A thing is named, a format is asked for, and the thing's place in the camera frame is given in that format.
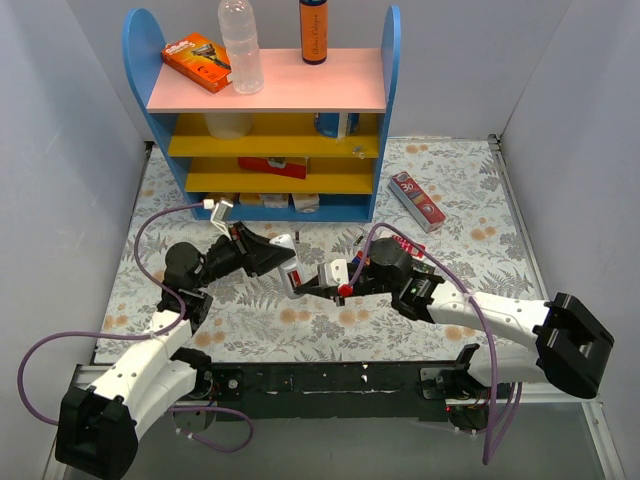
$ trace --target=red object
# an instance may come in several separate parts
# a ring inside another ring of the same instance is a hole
[[[420,252],[416,247],[414,247],[409,242],[407,242],[400,235],[392,235],[391,238],[393,238],[396,242],[398,242],[400,244],[400,246],[402,247],[402,249],[405,252],[409,252],[412,257],[416,257],[418,260],[420,260],[422,257],[424,257],[424,255],[422,255],[422,252]],[[427,247],[425,247],[421,243],[419,243],[418,245],[420,245],[425,252],[427,251]]]
[[[358,250],[358,253],[356,253],[356,258],[358,259],[358,261],[362,260],[362,250]],[[369,257],[367,257],[367,260],[364,262],[364,264],[367,265],[367,266],[370,265],[371,264],[371,259]]]
[[[444,223],[447,217],[407,172],[391,177],[389,186],[424,231],[429,233]]]
[[[338,293],[343,297],[350,297],[353,295],[353,287],[351,285],[340,285],[338,287]]]
[[[289,277],[289,281],[291,282],[291,285],[293,286],[293,288],[296,288],[302,285],[302,280],[300,279],[300,274],[298,273],[297,270],[294,270],[293,272],[289,272],[287,275]]]
[[[307,159],[305,158],[238,157],[238,166],[247,170],[256,170],[301,180],[307,178]]]

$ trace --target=orange bottle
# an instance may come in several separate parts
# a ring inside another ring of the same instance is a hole
[[[327,0],[300,0],[302,59],[318,65],[327,59],[329,4]]]

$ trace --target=gray wall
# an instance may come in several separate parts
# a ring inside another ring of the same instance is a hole
[[[55,430],[16,390],[41,337],[97,330],[122,252],[144,145],[64,0],[0,0],[0,477],[41,478]],[[57,418],[90,340],[36,354],[27,390]]]
[[[151,135],[129,91],[120,30],[132,7],[149,8],[168,41],[200,31],[220,41],[218,1],[67,0],[145,138]],[[378,46],[393,0],[330,6],[329,45]],[[403,52],[391,135],[486,138],[500,133],[570,0],[396,0]],[[263,48],[298,47],[295,0],[253,0]]]
[[[508,170],[550,292],[573,292],[616,345],[605,414],[640,477],[640,4],[574,0],[504,136]]]

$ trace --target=plastic bottle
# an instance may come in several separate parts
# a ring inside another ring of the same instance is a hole
[[[264,86],[264,77],[251,4],[248,0],[222,0],[218,21],[231,62],[233,87],[247,95],[259,92]]]

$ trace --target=blue container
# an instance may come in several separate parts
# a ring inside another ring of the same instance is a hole
[[[331,138],[354,134],[359,123],[359,113],[316,113],[314,120],[318,133]]]

